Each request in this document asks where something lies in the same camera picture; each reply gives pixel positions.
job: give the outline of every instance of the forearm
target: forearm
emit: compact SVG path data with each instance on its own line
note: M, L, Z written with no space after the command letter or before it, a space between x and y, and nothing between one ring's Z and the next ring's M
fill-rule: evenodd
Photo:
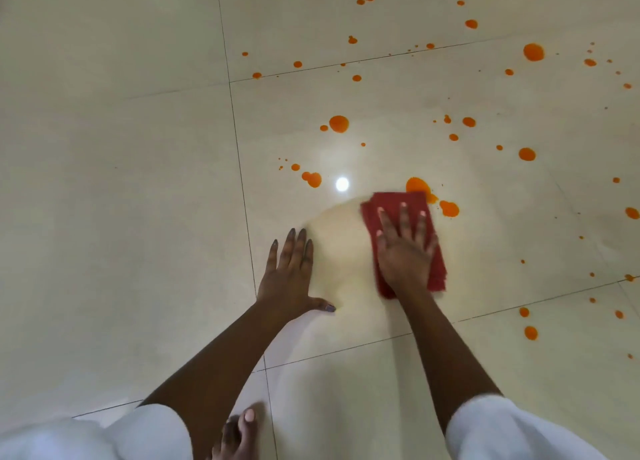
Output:
M285 324L281 313L256 302L142 404L172 408L189 431L194 458L206 458L253 367Z
M411 325L442 432L458 408L500 389L444 316L430 293L418 286L397 294Z

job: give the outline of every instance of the person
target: person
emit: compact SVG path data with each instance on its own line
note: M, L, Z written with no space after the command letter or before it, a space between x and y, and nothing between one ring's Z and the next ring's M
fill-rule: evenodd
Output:
M380 270L396 292L420 352L433 405L453 459L603 459L587 442L504 398L427 291L437 238L424 245L426 214L415 234L406 205L399 232L379 210ZM314 244L292 229L280 253L269 250L257 300L228 329L162 383L132 413L101 429L66 420L0 438L0 457L92 460L253 460L254 409L228 418L253 367L290 320L312 310L333 313L309 297Z

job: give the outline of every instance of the person's left arm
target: person's left arm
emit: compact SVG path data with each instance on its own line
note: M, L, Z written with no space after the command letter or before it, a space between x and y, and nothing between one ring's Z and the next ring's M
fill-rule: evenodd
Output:
M141 404L162 404L180 416L194 459L210 455L253 367L284 325L310 310L335 311L308 296L314 246L306 230L296 239L292 229L279 263L277 254L275 240L256 303Z

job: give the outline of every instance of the bright white light spot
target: bright white light spot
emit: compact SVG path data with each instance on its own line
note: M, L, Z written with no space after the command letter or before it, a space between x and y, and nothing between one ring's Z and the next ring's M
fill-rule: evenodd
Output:
M340 177L335 181L335 188L338 189L339 192L344 192L349 188L349 181L345 177Z

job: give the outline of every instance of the person's right hand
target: person's right hand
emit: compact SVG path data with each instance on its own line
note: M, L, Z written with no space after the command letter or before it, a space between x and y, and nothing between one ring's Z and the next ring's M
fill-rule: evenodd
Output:
M378 208L382 231L378 231L378 262L386 282L396 294L414 287L427 289L431 260L438 247L438 238L434 235L424 246L427 214L421 211L415 236L412 236L409 211L406 203L400 204L400 236L387 213Z

